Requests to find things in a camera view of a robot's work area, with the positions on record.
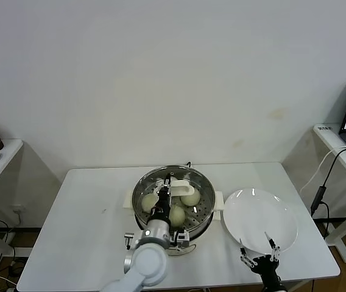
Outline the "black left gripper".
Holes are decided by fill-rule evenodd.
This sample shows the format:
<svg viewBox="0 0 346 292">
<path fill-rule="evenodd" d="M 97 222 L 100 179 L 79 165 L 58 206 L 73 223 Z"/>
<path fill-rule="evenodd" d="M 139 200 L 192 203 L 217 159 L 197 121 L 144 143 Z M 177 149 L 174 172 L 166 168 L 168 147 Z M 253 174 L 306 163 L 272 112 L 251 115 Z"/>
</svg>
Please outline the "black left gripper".
<svg viewBox="0 0 346 292">
<path fill-rule="evenodd" d="M 164 183 L 157 182 L 153 189 L 153 194 L 158 195 L 158 201 L 151 209 L 152 220 L 169 221 L 169 214 L 171 210 L 171 181 L 172 172 L 167 173 Z"/>
</svg>

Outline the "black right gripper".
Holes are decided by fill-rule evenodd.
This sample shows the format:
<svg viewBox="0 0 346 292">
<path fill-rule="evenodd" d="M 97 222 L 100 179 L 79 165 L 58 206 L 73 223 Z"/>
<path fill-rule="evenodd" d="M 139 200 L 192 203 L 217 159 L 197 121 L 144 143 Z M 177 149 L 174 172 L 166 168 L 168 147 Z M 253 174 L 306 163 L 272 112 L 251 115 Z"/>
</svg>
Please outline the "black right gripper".
<svg viewBox="0 0 346 292">
<path fill-rule="evenodd" d="M 286 291 L 286 287 L 281 284 L 280 277 L 276 270 L 279 266 L 280 247 L 265 232 L 267 241 L 272 249 L 271 254 L 256 257 L 253 260 L 247 255 L 242 240 L 239 239 L 239 250 L 241 252 L 241 261 L 248 266 L 251 271 L 258 274 L 263 282 L 263 292 Z"/>
</svg>

